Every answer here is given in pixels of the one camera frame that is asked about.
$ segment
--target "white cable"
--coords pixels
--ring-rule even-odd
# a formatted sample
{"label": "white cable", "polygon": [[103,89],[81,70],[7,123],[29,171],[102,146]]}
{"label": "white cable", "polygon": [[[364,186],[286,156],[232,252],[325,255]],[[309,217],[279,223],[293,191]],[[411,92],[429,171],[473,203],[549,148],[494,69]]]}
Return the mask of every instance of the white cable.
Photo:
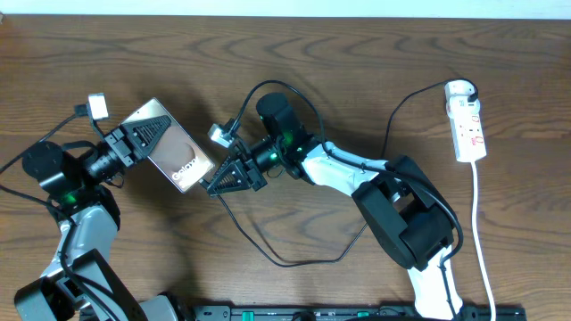
{"label": "white cable", "polygon": [[474,181],[474,200],[472,201],[472,234],[474,235],[474,245],[476,246],[476,254],[478,257],[478,263],[480,264],[480,271],[482,271],[482,278],[484,279],[485,292],[488,295],[488,301],[490,301],[490,320],[496,320],[496,305],[493,301],[492,287],[490,286],[490,280],[488,279],[488,272],[485,270],[484,255],[482,255],[482,246],[480,246],[480,236],[478,236],[478,174],[476,171],[476,162],[470,162],[472,164],[472,176]]}

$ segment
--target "wooden table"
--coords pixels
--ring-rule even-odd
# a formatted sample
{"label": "wooden table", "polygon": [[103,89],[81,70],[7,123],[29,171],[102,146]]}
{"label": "wooden table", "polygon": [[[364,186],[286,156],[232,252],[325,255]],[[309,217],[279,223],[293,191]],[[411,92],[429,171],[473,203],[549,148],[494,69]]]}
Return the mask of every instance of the wooden table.
{"label": "wooden table", "polygon": [[[157,97],[219,164],[213,122],[238,112],[258,82],[276,78],[319,108],[342,148],[378,158],[388,116],[408,93],[466,77],[478,84],[488,156],[478,162],[482,243],[498,304],[529,320],[571,308],[571,22],[207,17],[7,16],[0,25],[0,161],[11,159],[90,93],[104,92],[115,127]],[[256,101],[270,90],[254,96]],[[295,109],[317,131],[299,99]],[[251,106],[241,133],[264,129]],[[54,141],[96,140],[85,119]],[[470,167],[455,161],[443,89],[415,97],[393,123],[388,157],[413,157],[457,211],[466,235],[453,260],[466,301],[486,304],[470,229]],[[45,198],[20,164],[2,184]],[[111,265],[137,299],[172,290],[189,304],[377,305],[414,300],[406,272],[369,230],[335,265],[282,269],[196,187],[179,193],[150,163],[114,190],[121,227]],[[283,176],[226,200],[244,229],[284,259],[334,258],[363,218],[348,197]],[[0,319],[37,279],[59,232],[40,206],[0,193]]]}

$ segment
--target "black cable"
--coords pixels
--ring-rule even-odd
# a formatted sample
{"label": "black cable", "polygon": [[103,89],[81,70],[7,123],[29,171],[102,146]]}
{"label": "black cable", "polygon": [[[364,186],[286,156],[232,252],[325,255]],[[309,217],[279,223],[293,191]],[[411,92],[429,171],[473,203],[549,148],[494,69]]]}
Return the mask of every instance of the black cable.
{"label": "black cable", "polygon": [[[98,296],[96,296],[95,293],[91,291],[91,289],[89,289],[83,282],[81,282],[78,276],[76,276],[76,274],[71,271],[70,267],[68,267],[65,253],[67,252],[68,246],[70,245],[71,235],[77,226],[77,223],[75,223],[73,219],[70,219],[70,230],[65,236],[65,239],[63,239],[62,251],[59,253],[60,265],[62,266],[63,272],[90,300],[92,300],[99,308],[101,308],[111,320],[119,321],[120,319],[115,315],[115,313],[113,313],[113,311]],[[120,307],[119,303],[115,300],[114,297],[110,297],[110,299]]]}
{"label": "black cable", "polygon": [[[440,86],[443,85],[449,81],[453,81],[453,80],[466,80],[467,82],[469,82],[472,86],[474,86],[474,93],[470,95],[470,97],[468,98],[469,102],[474,102],[477,97],[478,97],[478,89],[476,87],[476,84],[474,84],[472,81],[465,79],[465,78],[454,78],[454,79],[449,79],[449,80],[444,80],[441,81],[439,83],[433,84],[431,86],[425,87],[423,89],[420,89],[412,94],[407,95],[402,101],[401,103],[399,103],[399,105],[394,109],[393,113],[391,114],[391,117],[389,118],[389,121],[387,123],[387,127],[386,127],[386,133],[385,133],[385,142],[383,144],[383,151],[381,153],[381,158],[383,158],[385,156],[385,151],[386,151],[386,146],[388,144],[388,135],[389,135],[389,131],[390,131],[390,126],[391,126],[391,122],[393,121],[393,117],[394,114],[396,114],[396,112],[401,108],[401,106],[409,99],[411,98],[413,95],[422,93],[426,90],[429,90],[431,88],[434,88],[436,86]],[[257,86],[255,86],[251,91],[250,94],[248,94],[246,96],[246,99],[244,100],[244,104],[242,105],[242,109],[240,110],[240,112],[238,112],[238,116],[236,117],[236,121],[234,122],[231,130],[230,130],[230,134],[233,135],[234,131],[237,128],[238,122],[240,120],[240,118],[242,117],[242,115],[244,114],[246,105],[248,104],[250,98],[252,97],[253,93],[260,88],[261,86],[268,84],[268,83],[275,83],[275,84],[279,84],[282,86],[287,87],[288,89],[290,89],[291,91],[293,91],[294,93],[298,94],[300,96],[300,98],[302,98],[309,106],[310,108],[313,110],[313,112],[315,113],[316,117],[318,118],[318,122],[319,122],[319,131],[320,131],[320,136],[321,136],[321,146],[324,150],[324,152],[326,152],[326,154],[329,157],[332,157],[342,163],[345,163],[347,165],[351,165],[353,167],[356,168],[360,168],[363,170],[371,170],[371,171],[376,171],[378,173],[383,173],[385,175],[389,175],[392,176],[394,178],[398,178],[400,179],[402,182],[406,182],[409,185],[414,185],[416,188],[420,189],[421,191],[423,191],[424,193],[426,193],[430,198],[432,198],[436,204],[438,205],[438,207],[440,207],[444,213],[446,214],[446,216],[448,216],[448,219],[451,221],[451,223],[454,225],[454,227],[456,228],[456,232],[458,233],[458,243],[456,244],[456,247],[454,247],[454,249],[445,257],[443,257],[440,261],[440,269],[443,271],[443,278],[444,278],[444,285],[446,288],[446,294],[447,294],[447,300],[450,304],[451,307],[451,312],[452,312],[452,316],[453,319],[456,319],[456,312],[454,310],[454,307],[452,306],[452,302],[451,302],[451,295],[450,295],[450,288],[448,286],[448,279],[446,278],[445,275],[445,266],[444,266],[444,262],[446,262],[446,260],[451,259],[454,255],[456,255],[456,253],[459,252],[459,250],[462,247],[462,244],[464,243],[464,235],[462,233],[462,227],[458,221],[458,218],[453,214],[453,210],[449,208],[449,206],[445,205],[438,197],[435,196],[435,194],[437,192],[433,192],[431,191],[431,188],[427,187],[425,184],[423,184],[422,182],[419,182],[416,178],[414,177],[409,177],[409,176],[405,176],[403,174],[399,174],[399,173],[395,173],[386,169],[377,169],[377,168],[371,168],[366,166],[365,164],[355,164],[351,161],[345,160],[341,157],[338,157],[336,155],[334,155],[330,150],[327,149],[326,146],[326,136],[325,136],[325,126],[323,125],[323,119],[321,118],[321,115],[319,114],[318,110],[315,108],[315,106],[313,105],[313,103],[311,103],[311,101],[309,99],[307,99],[299,90],[295,89],[294,87],[288,85],[287,83],[284,83],[283,81],[279,81],[279,80],[266,80],[261,82],[260,84],[258,84]],[[226,207],[226,209],[228,210],[228,213],[230,214],[231,217],[234,217],[231,214],[230,208],[228,208],[228,206],[226,205],[226,203],[221,199],[221,197],[219,196],[220,200],[222,201],[222,204]],[[242,230],[242,228],[240,228],[240,226],[237,224],[237,221],[235,218],[233,218],[233,220],[235,221],[236,226],[238,227],[238,229],[242,232],[242,234],[267,258],[269,259],[272,263],[278,265],[278,266],[283,266],[280,265],[279,263],[277,263],[276,261],[274,261],[273,259],[271,259],[268,254],[266,254],[261,248],[260,246],[258,246],[258,244],[256,244],[252,238],[250,238],[250,236],[248,236],[244,230]],[[347,249],[349,250],[352,245],[354,244],[354,242],[357,241],[357,239],[359,238],[360,234],[362,234],[362,232],[365,230],[365,228],[367,227],[367,224],[361,229],[361,232],[357,235],[357,237],[353,240],[352,244],[350,245],[350,247]]]}
{"label": "black cable", "polygon": [[282,176],[282,174],[284,174],[285,172],[286,172],[286,169],[282,169],[279,171],[279,173],[277,175],[271,176],[269,174],[269,169],[268,169],[268,170],[266,170],[266,176],[268,176],[269,178],[278,178],[278,177]]}
{"label": "black cable", "polygon": [[404,97],[404,99],[401,101],[401,103],[399,103],[399,105],[396,106],[396,108],[394,109],[393,113],[391,113],[391,117],[389,117],[388,123],[386,124],[385,142],[383,143],[383,150],[381,151],[381,159],[383,159],[383,158],[385,157],[386,146],[388,145],[388,140],[389,140],[389,130],[391,130],[391,122],[393,122],[394,114],[401,108],[401,106],[402,106],[407,100],[409,100],[409,98],[411,98],[413,95],[420,94],[420,93],[422,93],[422,92],[425,92],[426,90],[432,89],[432,88],[434,88],[434,87],[436,87],[436,86],[444,85],[444,84],[446,84],[446,83],[448,83],[448,82],[450,82],[450,81],[454,81],[454,80],[465,80],[465,81],[469,82],[472,86],[474,86],[474,93],[471,94],[471,95],[468,97],[468,101],[471,102],[471,103],[476,101],[476,99],[478,98],[478,88],[476,87],[476,84],[474,84],[472,81],[470,81],[470,80],[468,80],[468,79],[466,79],[466,78],[452,78],[452,79],[444,80],[444,81],[435,83],[435,84],[433,84],[433,85],[430,85],[430,86],[428,86],[428,87],[422,88],[422,89],[420,89],[420,90],[417,90],[417,91],[414,92],[414,93],[411,93],[411,94],[407,95],[406,97]]}
{"label": "black cable", "polygon": [[345,249],[345,251],[343,251],[343,253],[341,254],[341,256],[339,256],[337,259],[315,259],[315,260],[308,260],[308,261],[304,261],[304,262],[299,262],[299,263],[294,263],[294,264],[281,264],[276,262],[275,260],[273,260],[268,253],[266,253],[240,226],[240,224],[238,223],[238,221],[236,220],[236,217],[234,216],[234,213],[232,213],[232,210],[228,207],[228,205],[226,204],[226,202],[224,201],[224,199],[222,198],[222,196],[217,195],[218,199],[220,200],[220,202],[222,203],[222,206],[224,206],[224,208],[226,209],[226,211],[228,212],[228,215],[230,216],[230,218],[232,218],[232,220],[234,221],[234,224],[236,225],[236,227],[238,228],[238,230],[240,231],[240,233],[242,233],[242,235],[248,239],[248,241],[250,241],[250,243],[256,248],[258,249],[258,251],[261,253],[261,255],[263,255],[264,257],[266,257],[266,259],[268,259],[270,262],[272,262],[274,265],[276,265],[277,267],[280,268],[296,268],[296,267],[301,267],[301,266],[307,266],[307,265],[311,265],[311,264],[333,264],[333,263],[337,263],[339,261],[341,261],[349,252],[349,250],[353,247],[353,245],[355,245],[355,243],[357,242],[357,240],[359,239],[359,237],[363,234],[363,232],[365,232],[365,228],[367,226],[364,226],[359,233],[355,236],[355,238],[353,238],[353,240],[351,241],[351,243],[349,243],[349,246],[347,246],[347,248]]}
{"label": "black cable", "polygon": [[[254,88],[252,88],[252,90],[250,91],[250,93],[246,96],[246,99],[244,100],[244,103],[242,104],[242,108],[240,109],[240,112],[238,112],[238,115],[236,116],[236,120],[234,120],[234,123],[232,124],[232,127],[230,128],[230,130],[228,131],[228,133],[232,136],[238,128],[238,124],[240,123],[240,119],[242,118],[242,115],[244,115],[244,112],[246,110],[246,106],[248,105],[248,102],[250,102],[250,98],[252,98],[253,93],[256,92],[256,90],[258,90],[258,88],[260,88],[261,86],[264,86],[266,84],[279,84],[281,86],[286,87],[287,89],[291,90],[292,92],[296,93],[298,96],[300,96],[300,98],[302,98],[312,109],[313,111],[317,112],[317,110],[315,110],[315,107],[313,107],[313,104],[310,102],[309,99],[307,99],[299,90],[297,90],[296,88],[294,88],[293,86],[288,85],[287,83],[281,81],[281,80],[265,80],[260,82],[260,84],[256,85]],[[323,123],[321,121],[321,123],[319,123],[319,126],[321,128],[323,128]]]}
{"label": "black cable", "polygon": [[65,214],[65,213],[64,213],[63,211],[61,211],[60,209],[56,208],[55,206],[53,206],[53,205],[50,204],[49,202],[45,202],[45,201],[42,201],[42,200],[38,199],[37,197],[34,197],[34,196],[32,196],[32,195],[28,195],[28,194],[25,194],[25,193],[21,193],[21,192],[18,192],[18,191],[14,191],[13,189],[10,189],[10,188],[8,188],[8,187],[5,187],[4,185],[0,185],[0,190],[5,191],[5,192],[7,192],[7,193],[10,193],[10,194],[12,194],[12,195],[14,195],[14,196],[21,197],[21,198],[23,198],[24,200],[32,201],[32,202],[38,203],[38,204],[40,204],[40,205],[46,206],[49,210],[53,210],[54,212],[56,212],[56,213],[58,213],[59,215],[61,215],[63,218],[65,218],[65,219],[67,219],[67,220],[70,220],[70,219],[71,219],[69,215]]}
{"label": "black cable", "polygon": [[[73,114],[71,116],[69,116],[67,119],[65,119],[64,121],[62,121],[59,125],[57,125],[54,129],[50,130],[47,134],[45,134],[42,138],[40,138],[37,143],[42,143],[45,140],[49,139],[51,136],[53,136],[58,130],[60,130],[62,127],[64,127],[67,123],[69,123],[70,121],[74,120],[77,117],[80,117],[78,114]],[[26,148],[26,150],[24,150],[23,152],[21,152],[20,154],[18,154],[16,157],[14,157],[12,160],[8,161],[6,164],[3,165],[3,167],[0,168],[0,174],[4,173],[8,168],[10,168],[16,161],[18,161],[20,158],[22,158],[23,155],[26,154],[26,152],[28,151],[28,149],[30,148]],[[113,311],[111,309],[109,309],[109,307],[107,307],[107,305],[105,305],[101,299],[99,299],[89,288],[87,288],[79,279],[78,276],[76,276],[71,269],[68,267],[67,262],[65,260],[66,255],[65,252],[67,251],[67,248],[69,246],[69,242],[70,242],[70,236],[72,235],[73,231],[75,230],[75,228],[77,227],[77,224],[75,223],[75,221],[66,213],[64,213],[62,210],[58,209],[57,207],[53,206],[51,203],[49,202],[45,202],[42,201],[40,199],[38,199],[37,197],[22,193],[22,192],[18,192],[18,191],[14,191],[13,189],[7,188],[3,185],[0,185],[0,190],[7,192],[9,194],[21,197],[25,200],[28,201],[32,201],[35,203],[38,203],[40,205],[45,206],[46,208],[48,208],[49,210],[53,210],[55,211],[57,214],[61,215],[63,218],[65,218],[66,220],[68,220],[70,222],[70,230],[68,231],[68,234],[66,235],[65,239],[63,240],[63,244],[62,244],[62,251],[59,253],[60,256],[60,262],[62,263],[62,269],[65,273],[65,275],[85,294],[87,295],[87,297],[89,297],[89,299],[91,299],[93,302],[95,302],[97,305],[99,305],[99,307],[112,319],[112,320],[117,320],[119,321],[119,319],[117,318],[117,316],[115,316],[115,314],[113,313]],[[116,304],[119,305],[119,303],[117,303],[117,301],[111,297],[111,299],[113,301],[115,301]]]}
{"label": "black cable", "polygon": [[[58,130],[60,130],[62,127],[64,127],[67,123],[69,123],[70,121],[74,120],[75,118],[77,118],[78,115],[77,114],[73,114],[71,116],[69,116],[67,119],[65,119],[64,121],[62,121],[58,126],[56,126],[54,129],[50,130],[47,134],[45,134],[42,138],[40,138],[37,143],[42,143],[45,140],[47,140],[48,138],[50,138],[51,136],[53,136],[55,134],[55,132],[57,132]],[[20,158],[23,157],[23,155],[26,154],[26,152],[28,151],[28,149],[30,148],[26,148],[23,152],[21,152],[20,154],[18,154],[16,157],[14,157],[12,160],[8,161],[6,164],[3,165],[3,167],[0,168],[0,174],[4,173],[8,168],[10,168],[16,161],[18,161]],[[32,201],[35,203],[38,203],[40,205],[43,205],[45,207],[47,207],[49,210],[52,210],[56,213],[58,213],[59,215],[61,215],[63,218],[66,218],[68,220],[70,220],[70,217],[65,214],[63,211],[61,211],[60,209],[56,208],[55,206],[53,206],[51,203],[49,202],[45,202],[42,201],[40,199],[38,199],[37,197],[28,195],[26,193],[22,193],[22,192],[18,192],[18,191],[14,191],[13,189],[10,189],[8,187],[5,187],[4,185],[0,185],[0,190],[12,194],[14,196],[18,196],[21,197],[25,200],[28,201]]]}
{"label": "black cable", "polygon": [[[58,126],[56,126],[54,129],[50,130],[47,134],[45,134],[42,138],[40,138],[37,143],[42,143],[45,140],[47,140],[49,137],[53,136],[55,134],[55,132],[57,132],[58,130],[60,130],[62,127],[64,127],[67,123],[69,123],[70,121],[74,120],[75,118],[77,118],[78,116],[76,114],[73,114],[71,116],[69,116],[66,120],[62,121]],[[22,158],[22,156],[24,156],[24,154],[28,151],[28,148],[26,148],[26,150],[24,150],[23,152],[21,152],[18,156],[14,157],[12,160],[8,161],[5,165],[3,165],[3,167],[0,168],[0,174],[4,173],[9,167],[11,167],[16,161],[18,161],[20,158]]]}

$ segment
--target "white wall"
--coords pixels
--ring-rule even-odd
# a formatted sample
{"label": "white wall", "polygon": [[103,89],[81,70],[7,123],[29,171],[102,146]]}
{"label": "white wall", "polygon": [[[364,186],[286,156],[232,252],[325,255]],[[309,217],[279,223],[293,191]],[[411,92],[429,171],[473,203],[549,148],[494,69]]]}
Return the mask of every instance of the white wall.
{"label": "white wall", "polygon": [[571,0],[0,0],[0,12],[571,19]]}

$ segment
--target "white power strip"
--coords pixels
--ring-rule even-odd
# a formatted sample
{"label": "white power strip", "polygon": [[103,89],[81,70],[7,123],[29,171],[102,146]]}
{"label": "white power strip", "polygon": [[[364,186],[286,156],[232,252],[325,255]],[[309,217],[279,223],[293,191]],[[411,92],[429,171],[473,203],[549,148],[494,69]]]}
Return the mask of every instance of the white power strip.
{"label": "white power strip", "polygon": [[485,292],[490,302],[490,319],[496,320],[496,307],[493,301],[492,287],[485,269],[484,255],[480,246],[480,236],[477,227],[477,204],[478,204],[478,175],[476,171],[476,161],[486,155],[484,133],[480,122],[480,101],[474,95],[476,89],[466,80],[454,80],[446,84],[446,112],[450,117],[452,128],[452,140],[454,141],[454,151],[456,160],[469,162],[472,165],[474,182],[474,200],[472,203],[472,234],[476,246],[476,255],[484,279]]}
{"label": "white power strip", "polygon": [[474,86],[466,80],[454,80],[446,84],[446,112],[450,117],[452,140],[456,160],[477,161],[486,155],[484,133],[480,122],[480,101],[469,101],[475,92]]}

